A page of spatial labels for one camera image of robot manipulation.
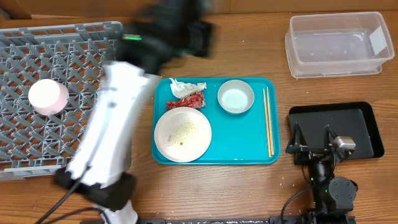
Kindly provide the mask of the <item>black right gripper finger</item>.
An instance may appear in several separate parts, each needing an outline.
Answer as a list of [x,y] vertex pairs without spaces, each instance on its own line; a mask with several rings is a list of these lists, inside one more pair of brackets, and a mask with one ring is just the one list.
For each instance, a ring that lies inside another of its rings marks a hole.
[[300,154],[307,151],[308,144],[304,138],[302,130],[298,123],[293,125],[291,138],[287,144],[285,152],[288,154]]
[[335,138],[337,137],[336,133],[330,125],[326,125],[324,127],[324,150],[325,151],[334,151],[336,146],[334,143]]

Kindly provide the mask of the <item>wooden chopstick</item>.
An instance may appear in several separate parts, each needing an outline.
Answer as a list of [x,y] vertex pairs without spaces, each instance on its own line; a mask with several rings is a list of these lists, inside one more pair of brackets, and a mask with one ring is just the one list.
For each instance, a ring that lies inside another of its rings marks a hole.
[[274,155],[274,138],[273,138],[273,130],[272,130],[272,116],[271,116],[271,100],[270,100],[270,94],[269,94],[269,88],[267,86],[266,88],[266,94],[267,94],[267,109],[268,109],[268,120],[269,120],[269,134],[270,134],[270,150],[271,150],[271,156]]
[[264,112],[265,112],[265,123],[266,123],[266,134],[267,134],[267,150],[268,156],[271,158],[271,140],[270,140],[270,133],[269,133],[269,122],[268,122],[268,110],[267,110],[267,100],[266,100],[266,91],[265,89],[262,90],[263,92],[263,101],[264,101]]

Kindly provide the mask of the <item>grey bowl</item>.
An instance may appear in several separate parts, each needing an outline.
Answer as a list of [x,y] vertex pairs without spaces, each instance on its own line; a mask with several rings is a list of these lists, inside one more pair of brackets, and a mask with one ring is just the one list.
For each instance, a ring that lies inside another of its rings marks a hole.
[[224,82],[217,95],[220,106],[230,114],[245,113],[254,103],[254,91],[242,80]]

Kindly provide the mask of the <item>pink bowl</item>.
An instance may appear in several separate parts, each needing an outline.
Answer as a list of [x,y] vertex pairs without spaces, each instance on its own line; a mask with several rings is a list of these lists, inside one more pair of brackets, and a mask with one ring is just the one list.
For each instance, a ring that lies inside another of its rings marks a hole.
[[65,85],[51,79],[35,82],[28,92],[28,100],[38,114],[49,116],[61,112],[68,103]]

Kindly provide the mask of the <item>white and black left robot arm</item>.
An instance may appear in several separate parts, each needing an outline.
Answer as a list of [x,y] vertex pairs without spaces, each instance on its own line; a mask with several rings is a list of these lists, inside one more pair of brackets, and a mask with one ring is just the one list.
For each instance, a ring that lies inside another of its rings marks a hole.
[[82,142],[54,175],[79,193],[105,223],[136,223],[130,197],[135,177],[125,166],[141,109],[160,82],[163,64],[184,54],[207,57],[213,27],[202,19],[205,1],[159,1],[141,9],[118,35],[106,85],[91,112]]

